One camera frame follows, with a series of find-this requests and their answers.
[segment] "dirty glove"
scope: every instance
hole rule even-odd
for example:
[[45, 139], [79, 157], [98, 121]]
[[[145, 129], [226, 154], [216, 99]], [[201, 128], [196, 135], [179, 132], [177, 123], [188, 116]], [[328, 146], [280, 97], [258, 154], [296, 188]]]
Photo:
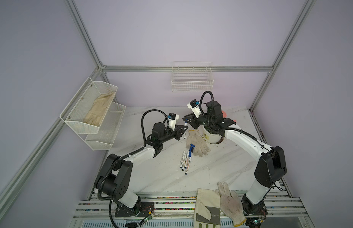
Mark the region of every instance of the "dirty glove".
[[187, 149], [190, 148], [190, 144], [195, 145], [196, 147], [193, 149], [193, 155], [202, 157], [203, 155], [207, 155], [208, 152], [211, 150], [202, 136], [198, 133], [198, 130], [190, 130], [189, 136], [187, 138]]
[[228, 189], [228, 184], [218, 182], [218, 190], [216, 192], [220, 193], [220, 204], [221, 210], [227, 217], [230, 217], [234, 222], [234, 226], [241, 226], [246, 218], [244, 216], [243, 203], [240, 200], [238, 194], [234, 191]]
[[220, 197], [217, 192], [198, 189], [193, 228], [220, 228]]

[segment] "white marble tabletop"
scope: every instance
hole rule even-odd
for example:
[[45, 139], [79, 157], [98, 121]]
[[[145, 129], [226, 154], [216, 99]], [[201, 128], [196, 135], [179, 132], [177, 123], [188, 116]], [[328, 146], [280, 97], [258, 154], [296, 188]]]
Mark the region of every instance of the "white marble tabletop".
[[[166, 114], [179, 114], [177, 124], [184, 124], [182, 117], [191, 113], [187, 107], [127, 107], [113, 148], [109, 154], [124, 155], [142, 146], [141, 116], [149, 109], [160, 109]], [[245, 106], [222, 107], [232, 120], [246, 132], [258, 138], [258, 134]], [[150, 112], [144, 118], [145, 134], [151, 134], [153, 125], [162, 122], [164, 116]], [[241, 147], [230, 140], [217, 145], [208, 144], [207, 156], [193, 156], [188, 175], [179, 168], [182, 153], [186, 150], [186, 139], [169, 140], [163, 144], [160, 154], [134, 166], [129, 189], [135, 193], [195, 192], [197, 188], [217, 188], [217, 182], [227, 182], [230, 190], [249, 190], [255, 177], [257, 162]]]

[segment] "white mesh basket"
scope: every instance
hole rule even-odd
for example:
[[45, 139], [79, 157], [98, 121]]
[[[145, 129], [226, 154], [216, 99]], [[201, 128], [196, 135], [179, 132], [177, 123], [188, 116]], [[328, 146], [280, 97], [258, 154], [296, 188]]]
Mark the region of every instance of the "white mesh basket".
[[91, 109], [94, 101], [101, 95], [114, 92], [112, 100], [115, 97], [117, 91], [117, 86], [108, 84], [102, 81], [92, 81], [87, 87], [85, 92], [82, 94], [81, 98], [75, 104], [74, 108], [71, 110], [70, 114], [65, 117], [63, 121], [77, 134], [97, 134], [101, 128], [105, 117], [101, 120], [100, 126], [94, 126], [91, 124], [83, 123], [83, 120], [89, 110]]
[[173, 62], [171, 90], [205, 91], [213, 87], [211, 62]]
[[92, 150], [110, 150], [117, 135], [126, 106], [112, 102], [98, 134], [90, 134], [85, 142]]

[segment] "canvas glove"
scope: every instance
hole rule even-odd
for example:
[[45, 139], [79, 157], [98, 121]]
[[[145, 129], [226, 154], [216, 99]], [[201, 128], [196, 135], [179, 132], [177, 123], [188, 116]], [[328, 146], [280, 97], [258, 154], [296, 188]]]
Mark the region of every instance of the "canvas glove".
[[193, 228], [220, 228], [220, 196], [208, 189], [198, 189]]
[[189, 136], [187, 138], [187, 149], [190, 148], [190, 144], [195, 145], [196, 147], [193, 149], [193, 155], [202, 157], [203, 155], [207, 155], [208, 152], [211, 150], [202, 136], [199, 134], [198, 130], [190, 130]]
[[243, 203], [240, 200], [238, 194], [234, 191], [228, 189], [228, 184], [218, 182], [218, 190], [216, 192], [220, 193], [220, 204], [221, 210], [227, 217], [230, 217], [234, 222], [234, 226], [241, 226], [246, 218], [244, 216]]

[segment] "metal beam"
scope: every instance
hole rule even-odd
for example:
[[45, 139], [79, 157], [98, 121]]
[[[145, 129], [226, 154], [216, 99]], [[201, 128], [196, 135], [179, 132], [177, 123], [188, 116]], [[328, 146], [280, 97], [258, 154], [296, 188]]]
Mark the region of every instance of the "metal beam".
[[[95, 80], [100, 74], [100, 69], [96, 68], [90, 77], [92, 80]], [[85, 89], [88, 87], [90, 82], [90, 80], [85, 82], [81, 89], [79, 89], [79, 91], [75, 94], [75, 96], [69, 103], [70, 105], [67, 106], [65, 115], [67, 115], [68, 112], [71, 111], [71, 109], [79, 100], [79, 98], [81, 97]], [[42, 138], [41, 142], [29, 156], [27, 161], [23, 164], [23, 166], [11, 180], [9, 185], [0, 195], [0, 222], [18, 198], [27, 180], [30, 178], [32, 172], [36, 169], [38, 164], [41, 162], [42, 158], [45, 157], [47, 151], [51, 147], [52, 143], [55, 141], [64, 124], [65, 123], [60, 118], [55, 121], [55, 123], [51, 126], [50, 130], [46, 133], [46, 135]]]
[[80, 16], [79, 10], [78, 10], [74, 0], [64, 0], [64, 1], [65, 1], [67, 8], [69, 9], [71, 17], [74, 20], [75, 25], [78, 28], [79, 33], [80, 33], [88, 51], [90, 52], [90, 55], [91, 55], [94, 63], [98, 67], [101, 67], [102, 63], [98, 58], [97, 52], [95, 51], [93, 43], [90, 40], [89, 34], [85, 28], [84, 22]]
[[293, 40], [297, 36], [297, 33], [299, 29], [301, 28], [303, 22], [307, 18], [309, 12], [311, 11], [313, 5], [315, 4], [316, 0], [306, 0], [305, 4], [303, 5], [297, 19], [295, 20], [286, 40], [284, 41], [284, 44], [279, 51], [277, 57], [275, 58], [274, 64], [273, 64], [273, 70], [271, 73], [268, 73], [266, 76], [261, 88], [259, 89], [258, 94], [256, 95], [254, 101], [252, 102], [252, 105], [250, 107], [250, 111], [254, 111], [256, 106], [258, 105], [261, 97], [263, 96], [264, 92], [268, 88], [271, 80], [273, 79], [275, 72], [278, 70], [280, 64], [282, 63], [284, 56], [287, 54], [288, 49], [290, 48]]
[[[204, 70], [206, 67], [179, 66], [179, 70]], [[171, 72], [172, 66], [102, 66], [103, 72]], [[271, 72], [272, 66], [212, 66], [213, 72]]]

